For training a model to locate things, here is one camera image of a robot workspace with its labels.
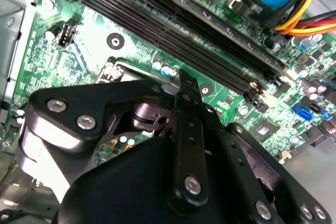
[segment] sata port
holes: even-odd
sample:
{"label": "sata port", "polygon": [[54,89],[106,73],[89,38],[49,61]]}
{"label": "sata port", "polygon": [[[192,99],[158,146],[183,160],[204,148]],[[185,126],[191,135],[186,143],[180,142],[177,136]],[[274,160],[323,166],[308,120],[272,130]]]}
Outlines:
{"label": "sata port", "polygon": [[310,103],[308,105],[308,108],[315,112],[316,114],[320,114],[322,112],[322,108],[320,106],[318,106],[316,103]]}

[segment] black plastic lever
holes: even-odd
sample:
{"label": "black plastic lever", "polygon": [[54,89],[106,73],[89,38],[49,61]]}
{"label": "black plastic lever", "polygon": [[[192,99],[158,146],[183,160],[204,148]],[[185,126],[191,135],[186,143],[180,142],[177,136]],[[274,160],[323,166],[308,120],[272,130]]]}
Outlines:
{"label": "black plastic lever", "polygon": [[226,131],[256,163],[254,173],[268,181],[275,196],[275,206],[286,222],[329,224],[327,211],[281,166],[241,125],[232,123]]}

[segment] red wire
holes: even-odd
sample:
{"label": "red wire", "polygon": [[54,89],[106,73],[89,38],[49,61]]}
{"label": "red wire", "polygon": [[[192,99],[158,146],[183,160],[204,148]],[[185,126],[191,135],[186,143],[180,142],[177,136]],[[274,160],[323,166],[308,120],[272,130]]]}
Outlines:
{"label": "red wire", "polygon": [[330,24],[336,24],[336,18],[324,19],[324,20],[314,21],[314,22],[302,22],[302,23],[298,23],[295,26],[295,28],[323,26],[323,25],[330,25]]}

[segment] ram slot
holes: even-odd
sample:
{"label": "ram slot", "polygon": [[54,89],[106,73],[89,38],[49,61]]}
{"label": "ram slot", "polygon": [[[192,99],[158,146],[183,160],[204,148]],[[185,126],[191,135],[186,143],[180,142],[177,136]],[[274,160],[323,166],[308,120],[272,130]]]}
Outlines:
{"label": "ram slot", "polygon": [[250,87],[252,79],[239,68],[201,47],[192,39],[168,29],[141,8],[125,0],[81,2],[236,93],[242,94]]}

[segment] integrated circuit chip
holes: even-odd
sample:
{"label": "integrated circuit chip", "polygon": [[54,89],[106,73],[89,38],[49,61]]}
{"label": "integrated circuit chip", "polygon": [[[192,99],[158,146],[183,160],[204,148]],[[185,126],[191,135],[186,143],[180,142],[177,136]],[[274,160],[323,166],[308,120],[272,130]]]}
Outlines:
{"label": "integrated circuit chip", "polygon": [[280,127],[274,122],[263,119],[249,132],[259,143],[263,143],[279,129]]}

